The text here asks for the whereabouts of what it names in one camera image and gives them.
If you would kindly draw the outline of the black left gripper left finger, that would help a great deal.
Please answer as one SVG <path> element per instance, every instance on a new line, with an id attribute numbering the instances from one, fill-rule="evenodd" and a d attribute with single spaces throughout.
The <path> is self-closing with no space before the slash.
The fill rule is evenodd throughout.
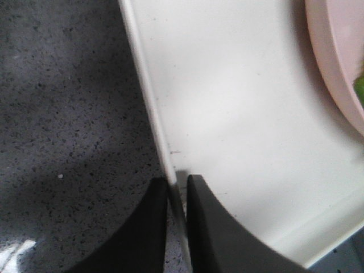
<path id="1" fill-rule="evenodd" d="M 153 178 L 122 227 L 68 272 L 163 272 L 167 201 L 166 179 Z"/>

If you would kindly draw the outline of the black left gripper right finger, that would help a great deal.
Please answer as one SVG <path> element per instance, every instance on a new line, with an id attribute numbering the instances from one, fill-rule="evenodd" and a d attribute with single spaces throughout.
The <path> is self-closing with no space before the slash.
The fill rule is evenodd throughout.
<path id="1" fill-rule="evenodd" d="M 187 233 L 193 272 L 306 272 L 240 225 L 201 175 L 187 180 Z"/>

